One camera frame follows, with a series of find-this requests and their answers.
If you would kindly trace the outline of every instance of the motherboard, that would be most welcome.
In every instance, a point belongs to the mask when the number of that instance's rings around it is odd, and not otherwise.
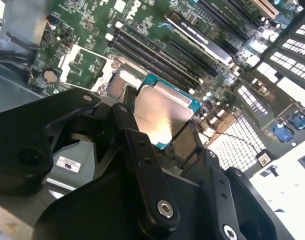
[[[56,0],[29,84],[46,95],[78,87],[119,99],[153,73],[197,99],[226,101],[298,12],[293,1],[270,2]]]

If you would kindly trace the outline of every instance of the black ram slot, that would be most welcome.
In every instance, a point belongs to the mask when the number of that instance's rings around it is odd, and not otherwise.
[[[200,78],[200,76],[191,76],[186,71],[183,71],[181,68],[178,68],[173,63],[169,62],[167,59],[159,55],[157,52],[153,51],[149,47],[142,44],[140,41],[134,39],[131,35],[124,32],[123,30],[119,29],[115,32],[115,36],[123,36],[125,39],[128,39],[128,41],[131,41],[132,45],[135,45],[136,48],[140,48],[143,53],[150,54],[153,59],[158,60],[159,62],[163,63],[165,66],[168,66],[171,68],[172,72],[178,73],[181,78],[183,79],[189,79],[191,82],[195,82],[197,84],[200,84],[196,79]]]
[[[240,17],[247,21],[249,24],[254,26],[256,29],[261,26],[261,23],[255,18],[252,17],[250,14],[247,14],[246,10],[244,10],[238,2],[235,0],[221,0],[224,2],[233,12],[239,13]]]
[[[145,67],[147,70],[169,81],[170,83],[174,84],[185,92],[188,92],[190,87],[194,89],[197,87],[196,85],[190,85],[187,82],[183,83],[181,81],[178,81],[178,78],[176,76],[166,71],[163,67],[157,66],[155,63],[152,63],[151,59],[149,59],[147,56],[142,56],[141,53],[138,54],[136,51],[134,51],[133,47],[131,47],[128,43],[123,44],[118,38],[114,38],[110,45],[123,52],[138,65]]]
[[[121,21],[123,23],[124,26],[126,26],[127,28],[131,29],[132,32],[139,38],[141,38],[144,42],[149,43],[150,45],[152,45],[154,48],[158,49],[158,52],[161,54],[164,54],[168,59],[170,59],[174,64],[177,65],[177,67],[181,68],[182,70],[185,70],[187,67],[186,66],[182,66],[180,64],[180,60],[177,59],[175,56],[171,55],[169,52],[165,51],[161,46],[159,46],[157,43],[155,43],[154,41],[150,40],[148,37],[146,37],[145,35],[141,34],[140,32],[138,32],[136,29],[134,29],[131,25],[129,25],[127,22],[125,22],[122,19],[119,19],[119,21]]]
[[[180,52],[182,55],[184,55],[186,58],[190,59],[192,62],[197,64],[201,69],[203,69],[206,73],[208,73],[212,77],[216,77],[218,75],[218,72],[213,69],[209,64],[202,61],[197,56],[191,54],[187,49],[185,49],[182,45],[180,45],[177,41],[174,39],[171,39],[169,41],[169,44],[174,47],[178,52]]]
[[[205,0],[200,0],[199,4],[204,8],[208,14],[210,14],[215,20],[225,25],[232,33],[241,38],[243,41],[247,41],[249,36],[242,32],[238,27],[231,24],[225,17],[217,12],[217,10]]]
[[[156,58],[154,55],[146,52],[142,48],[134,45],[129,39],[124,38],[124,36],[115,36],[115,38],[118,38],[118,41],[126,46],[128,46],[134,53],[137,53],[138,55],[142,56],[146,60],[150,61],[150,63],[159,66],[160,69],[165,71],[166,73],[174,76],[177,78],[178,81],[180,81],[182,84],[187,84],[189,81],[183,80],[183,76],[180,75],[178,72],[174,71],[171,67],[164,64],[162,61],[160,61],[158,58]]]

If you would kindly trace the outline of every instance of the perforated metal panel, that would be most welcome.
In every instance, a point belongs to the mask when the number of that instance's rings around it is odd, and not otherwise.
[[[245,141],[224,134],[236,136]],[[225,130],[224,134],[208,147],[218,155],[220,166],[224,170],[235,167],[244,172],[257,163],[257,152],[265,149],[265,146],[244,116],[240,116]]]

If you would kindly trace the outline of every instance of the ul label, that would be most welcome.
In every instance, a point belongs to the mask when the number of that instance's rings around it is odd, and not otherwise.
[[[70,160],[63,156],[59,157],[56,165],[57,165],[57,167],[66,169],[73,173],[78,173],[79,169],[81,168],[81,164],[79,162]]]

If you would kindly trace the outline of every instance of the screw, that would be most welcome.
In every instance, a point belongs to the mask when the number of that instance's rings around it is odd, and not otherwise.
[[[174,215],[173,207],[165,200],[160,200],[157,203],[157,209],[159,213],[167,219],[170,219]]]
[[[238,171],[238,170],[236,170],[236,174],[237,174],[238,177],[242,177],[242,176],[243,176],[243,175],[241,174],[241,172]]]
[[[238,239],[235,231],[230,226],[224,225],[222,227],[222,229],[223,229],[224,234],[226,235],[226,237],[229,240],[237,240]]]
[[[87,101],[92,101],[92,100],[93,100],[93,99],[92,99],[90,96],[88,96],[88,95],[83,95],[82,97],[83,97],[83,99],[85,99],[85,100],[87,100]]]
[[[123,107],[123,106],[120,106],[120,109],[121,109],[122,111],[124,111],[125,113],[128,112],[127,108],[125,108],[125,107]]]
[[[214,152],[212,152],[212,151],[209,151],[209,155],[210,155],[212,158],[215,158],[215,157],[216,157],[216,155],[215,155]]]

